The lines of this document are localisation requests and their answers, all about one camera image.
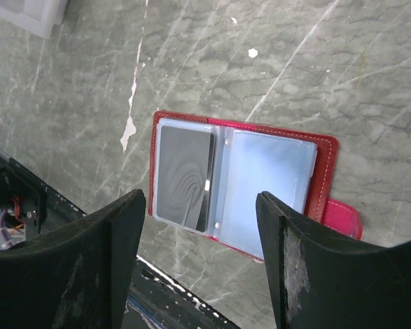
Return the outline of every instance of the open card holder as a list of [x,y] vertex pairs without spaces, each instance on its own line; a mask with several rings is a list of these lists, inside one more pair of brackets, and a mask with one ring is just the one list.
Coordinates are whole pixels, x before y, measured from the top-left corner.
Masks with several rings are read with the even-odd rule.
[[334,137],[165,111],[153,123],[149,214],[157,220],[260,259],[258,193],[322,222]]

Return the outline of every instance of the marble surface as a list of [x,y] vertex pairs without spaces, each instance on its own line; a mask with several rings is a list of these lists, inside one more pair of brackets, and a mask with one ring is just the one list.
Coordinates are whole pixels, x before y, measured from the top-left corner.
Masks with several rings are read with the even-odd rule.
[[[365,241],[411,239],[411,1],[71,0],[50,40],[0,19],[0,147],[85,211],[148,192],[157,108],[337,136],[332,196]],[[139,254],[273,327],[264,265],[152,218]]]

